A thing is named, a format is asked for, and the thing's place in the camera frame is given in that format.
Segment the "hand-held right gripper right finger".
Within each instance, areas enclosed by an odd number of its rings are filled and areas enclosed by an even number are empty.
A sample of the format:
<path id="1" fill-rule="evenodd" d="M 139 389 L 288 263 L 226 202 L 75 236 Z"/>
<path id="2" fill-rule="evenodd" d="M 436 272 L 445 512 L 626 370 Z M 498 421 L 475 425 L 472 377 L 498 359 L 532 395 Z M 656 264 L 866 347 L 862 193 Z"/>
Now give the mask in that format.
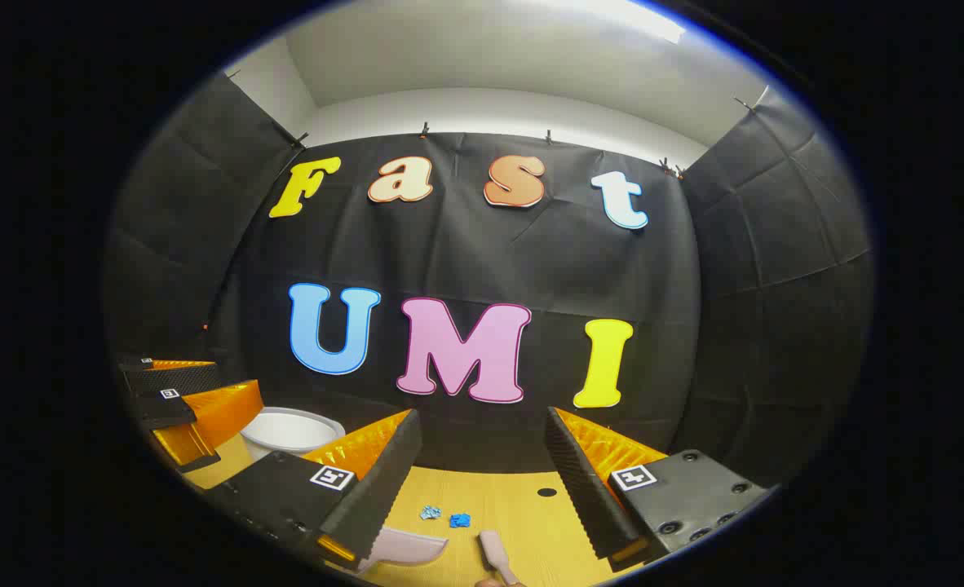
<path id="1" fill-rule="evenodd" d="M 546 410 L 545 444 L 597 558 L 649 564 L 744 518 L 766 488 L 686 449 L 665 454 L 568 410 Z"/>

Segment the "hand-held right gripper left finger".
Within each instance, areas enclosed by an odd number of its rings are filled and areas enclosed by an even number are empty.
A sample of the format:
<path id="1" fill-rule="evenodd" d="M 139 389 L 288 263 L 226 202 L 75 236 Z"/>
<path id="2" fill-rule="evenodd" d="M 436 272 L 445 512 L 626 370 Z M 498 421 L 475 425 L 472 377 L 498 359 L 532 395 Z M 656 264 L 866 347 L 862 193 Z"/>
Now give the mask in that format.
<path id="1" fill-rule="evenodd" d="M 205 499 L 297 557 L 351 571 L 373 553 L 420 447 L 418 410 L 403 410 L 306 456 L 271 451 Z"/>

